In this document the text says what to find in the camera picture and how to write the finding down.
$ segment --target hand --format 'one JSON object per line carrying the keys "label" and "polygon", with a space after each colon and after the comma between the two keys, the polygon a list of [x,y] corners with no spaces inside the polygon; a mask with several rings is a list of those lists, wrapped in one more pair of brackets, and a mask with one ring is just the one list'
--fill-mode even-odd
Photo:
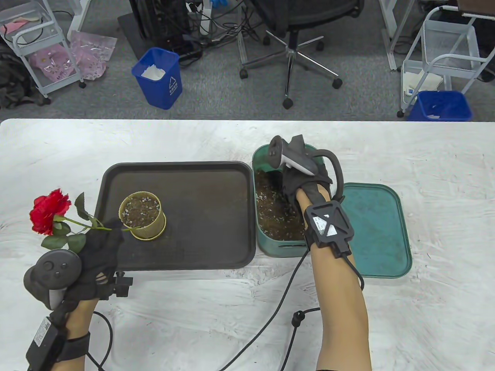
{"label": "hand", "polygon": [[117,268],[117,253],[124,241],[122,223],[114,219],[105,223],[111,231],[90,230],[79,253],[82,272],[68,287],[64,301],[79,302],[98,298],[99,285],[106,284]]}

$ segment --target label sticker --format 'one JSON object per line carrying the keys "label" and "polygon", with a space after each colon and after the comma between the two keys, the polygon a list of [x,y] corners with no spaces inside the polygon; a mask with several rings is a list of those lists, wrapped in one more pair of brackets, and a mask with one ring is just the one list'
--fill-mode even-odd
{"label": "label sticker", "polygon": [[[313,221],[316,224],[316,227],[318,228],[318,232],[320,235],[323,235],[325,232],[325,227],[327,226],[327,222],[324,219],[321,219],[320,217],[313,217]],[[327,232],[327,237],[330,236],[335,236],[337,234],[337,230],[335,229],[333,224],[330,224],[328,227],[328,232]]]}
{"label": "label sticker", "polygon": [[170,91],[170,95],[174,93],[175,90],[179,87],[179,84],[177,83],[177,80],[174,79],[173,77],[170,77],[170,84],[168,85],[168,89]]}
{"label": "label sticker", "polygon": [[36,332],[36,335],[34,335],[33,341],[36,343],[38,347],[41,346],[41,343],[43,342],[43,339],[45,338],[45,335],[48,332],[48,329],[51,326],[51,322],[48,320],[47,317],[43,319],[43,322],[41,322],[40,328]]}

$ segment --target yellow pot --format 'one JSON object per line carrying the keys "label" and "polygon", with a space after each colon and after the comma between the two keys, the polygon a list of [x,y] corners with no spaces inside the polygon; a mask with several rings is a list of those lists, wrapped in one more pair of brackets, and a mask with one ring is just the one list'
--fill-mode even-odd
{"label": "yellow pot", "polygon": [[136,229],[131,231],[132,235],[141,241],[151,241],[155,238],[158,238],[161,236],[161,234],[165,230],[165,226],[167,225],[167,218],[165,217],[165,214],[163,213],[163,209],[161,207],[160,200],[158,199],[158,197],[156,197],[151,192],[139,191],[139,192],[134,192],[134,193],[128,195],[124,199],[124,201],[122,201],[122,203],[120,204],[120,207],[119,207],[119,219],[122,221],[122,223],[124,224],[124,226],[126,228],[131,228],[130,226],[126,225],[124,223],[124,221],[122,220],[123,219],[122,213],[125,210],[125,206],[130,201],[130,199],[133,197],[146,197],[146,196],[158,201],[158,204],[160,206],[160,213],[158,214],[156,219],[153,220],[153,222],[150,225],[148,225],[146,227],[136,228]]}

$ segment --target teal tray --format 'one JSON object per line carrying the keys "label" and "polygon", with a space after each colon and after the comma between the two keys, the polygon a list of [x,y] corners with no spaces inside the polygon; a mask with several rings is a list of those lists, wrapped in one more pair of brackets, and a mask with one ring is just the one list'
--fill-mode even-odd
{"label": "teal tray", "polygon": [[[253,172],[273,170],[265,162],[267,152],[266,145],[254,153]],[[346,183],[344,195],[342,205],[355,231],[350,246],[359,272],[374,278],[405,275],[411,269],[412,256],[397,193],[386,185]],[[304,241],[276,241],[268,237],[259,227],[257,212],[256,240],[265,254],[276,258],[298,257],[306,251]]]}

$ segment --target pink bag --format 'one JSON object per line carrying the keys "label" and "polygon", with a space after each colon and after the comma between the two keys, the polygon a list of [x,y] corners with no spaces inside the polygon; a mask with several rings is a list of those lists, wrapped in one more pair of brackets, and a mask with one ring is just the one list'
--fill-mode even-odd
{"label": "pink bag", "polygon": [[[105,60],[109,60],[117,39],[84,32],[72,33],[72,53],[85,80],[103,76]],[[42,70],[51,81],[56,82],[74,73],[74,67],[62,45],[55,44],[33,53],[29,64]]]}

